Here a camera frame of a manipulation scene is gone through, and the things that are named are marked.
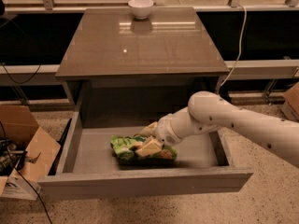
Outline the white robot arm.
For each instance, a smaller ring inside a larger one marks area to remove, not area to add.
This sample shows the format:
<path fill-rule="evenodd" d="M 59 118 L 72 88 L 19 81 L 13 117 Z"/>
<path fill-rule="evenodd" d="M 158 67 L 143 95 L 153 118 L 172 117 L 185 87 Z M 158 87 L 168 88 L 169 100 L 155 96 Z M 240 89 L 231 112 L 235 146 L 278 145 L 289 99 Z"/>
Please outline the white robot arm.
<path fill-rule="evenodd" d="M 212 133 L 225 127 L 299 167 L 299 123 L 256 113 L 230 104 L 219 95 L 199 91 L 188 105 L 141 130 L 161 143 L 174 146 L 191 135 Z"/>

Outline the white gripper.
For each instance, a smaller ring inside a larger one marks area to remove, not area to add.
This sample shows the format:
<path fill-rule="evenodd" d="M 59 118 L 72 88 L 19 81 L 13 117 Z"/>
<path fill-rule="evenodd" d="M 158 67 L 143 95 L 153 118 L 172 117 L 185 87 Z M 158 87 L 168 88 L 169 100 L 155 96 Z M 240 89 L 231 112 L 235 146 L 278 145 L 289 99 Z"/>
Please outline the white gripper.
<path fill-rule="evenodd" d="M 159 121 L 154 121 L 138 134 L 149 137 L 135 153 L 139 157 L 147 157 L 162 150 L 163 145 L 174 146 L 191 135 L 212 133 L 219 129 L 217 125 L 204 124 L 196 120 L 187 107 L 174 114 L 168 114 Z"/>

